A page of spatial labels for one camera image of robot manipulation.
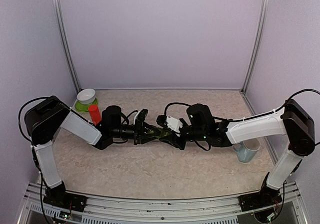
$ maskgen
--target mug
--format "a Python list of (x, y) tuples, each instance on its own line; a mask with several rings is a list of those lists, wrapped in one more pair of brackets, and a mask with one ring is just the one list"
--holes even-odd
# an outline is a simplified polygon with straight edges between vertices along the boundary
[(257, 139), (251, 139), (234, 144), (233, 146), (235, 152), (238, 155), (238, 160), (242, 163), (248, 163), (253, 159), (255, 154), (260, 149), (260, 142)]

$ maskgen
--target red cylinder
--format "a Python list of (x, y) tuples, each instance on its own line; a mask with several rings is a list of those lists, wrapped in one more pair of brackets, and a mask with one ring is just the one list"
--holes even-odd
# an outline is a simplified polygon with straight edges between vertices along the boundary
[(93, 124), (98, 125), (99, 122), (101, 121), (101, 115), (100, 115), (98, 105), (90, 105), (89, 106), (89, 113), (90, 113), (90, 117), (91, 117)]

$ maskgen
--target beige table surface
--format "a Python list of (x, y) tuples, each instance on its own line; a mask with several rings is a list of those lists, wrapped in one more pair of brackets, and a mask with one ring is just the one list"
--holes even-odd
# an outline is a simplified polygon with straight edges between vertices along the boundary
[[(100, 111), (119, 105), (127, 115), (147, 108), (146, 122), (153, 125), (169, 102), (206, 104), (212, 115), (223, 118), (250, 116), (238, 91), (116, 90), (97, 91), (97, 97)], [(185, 109), (171, 106), (168, 114), (187, 120)], [(187, 143), (181, 151), (158, 141), (138, 146), (129, 141), (98, 150), (65, 130), (60, 131), (53, 148), (68, 190), (114, 197), (176, 199), (259, 189), (273, 167), (264, 141), (260, 139), (260, 143), (261, 149), (247, 164), (238, 161), (232, 147), (203, 151), (194, 143)]]

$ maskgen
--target bowl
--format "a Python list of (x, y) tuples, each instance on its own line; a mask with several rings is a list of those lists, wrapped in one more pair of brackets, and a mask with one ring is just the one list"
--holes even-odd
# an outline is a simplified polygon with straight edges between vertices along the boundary
[(77, 94), (77, 99), (83, 105), (91, 104), (95, 101), (96, 91), (94, 89), (84, 89)]

